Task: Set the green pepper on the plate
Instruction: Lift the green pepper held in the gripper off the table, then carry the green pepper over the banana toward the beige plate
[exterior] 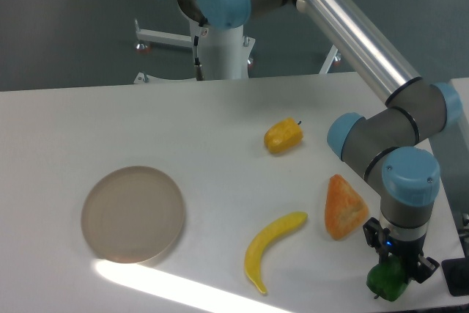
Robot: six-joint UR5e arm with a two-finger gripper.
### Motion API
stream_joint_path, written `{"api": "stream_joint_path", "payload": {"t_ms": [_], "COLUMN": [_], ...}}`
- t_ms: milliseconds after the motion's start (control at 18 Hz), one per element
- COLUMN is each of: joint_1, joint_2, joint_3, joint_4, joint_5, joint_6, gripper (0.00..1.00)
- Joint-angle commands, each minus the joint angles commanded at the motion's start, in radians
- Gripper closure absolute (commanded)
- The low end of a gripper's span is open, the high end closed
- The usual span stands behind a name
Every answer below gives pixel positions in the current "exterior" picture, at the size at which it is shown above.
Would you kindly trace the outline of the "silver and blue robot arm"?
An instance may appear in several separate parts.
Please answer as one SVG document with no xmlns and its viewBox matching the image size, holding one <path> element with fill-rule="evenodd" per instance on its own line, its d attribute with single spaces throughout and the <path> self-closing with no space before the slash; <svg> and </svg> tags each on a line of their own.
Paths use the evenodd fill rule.
<svg viewBox="0 0 469 313">
<path fill-rule="evenodd" d="M 381 198 L 380 217 L 363 227 L 381 261 L 397 257 L 406 281 L 426 281 L 438 263 L 423 244 L 440 187 L 440 165 L 418 144 L 462 113 L 448 84 L 428 84 L 352 0 L 178 0 L 191 22 L 189 46 L 196 79 L 248 75 L 244 25 L 286 4 L 309 16 L 352 65 L 385 109 L 372 118 L 348 113 L 328 131 L 335 154 Z"/>
</svg>

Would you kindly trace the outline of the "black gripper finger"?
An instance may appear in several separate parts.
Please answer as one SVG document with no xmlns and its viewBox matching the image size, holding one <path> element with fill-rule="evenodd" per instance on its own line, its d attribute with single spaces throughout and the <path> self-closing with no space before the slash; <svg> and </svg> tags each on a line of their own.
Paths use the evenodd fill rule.
<svg viewBox="0 0 469 313">
<path fill-rule="evenodd" d="M 440 263 L 435 259 L 419 254 L 414 266 L 413 279 L 419 284 L 422 284 L 430 278 L 439 267 Z"/>
<path fill-rule="evenodd" d="M 363 225 L 363 233 L 365 235 L 367 245 L 376 251 L 379 257 L 379 262 L 385 262 L 389 255 L 389 229 L 382 228 L 380 222 L 376 218 L 371 217 Z"/>
</svg>

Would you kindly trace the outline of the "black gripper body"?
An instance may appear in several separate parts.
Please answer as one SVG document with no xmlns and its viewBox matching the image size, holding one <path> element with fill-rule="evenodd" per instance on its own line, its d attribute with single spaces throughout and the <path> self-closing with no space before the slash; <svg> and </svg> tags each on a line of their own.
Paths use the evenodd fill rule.
<svg viewBox="0 0 469 313">
<path fill-rule="evenodd" d="M 379 256 L 394 254 L 399 257 L 418 257 L 424 254 L 423 247 L 429 222 L 416 228 L 404 228 L 386 218 L 380 218 L 378 224 L 381 227 L 376 249 Z"/>
</svg>

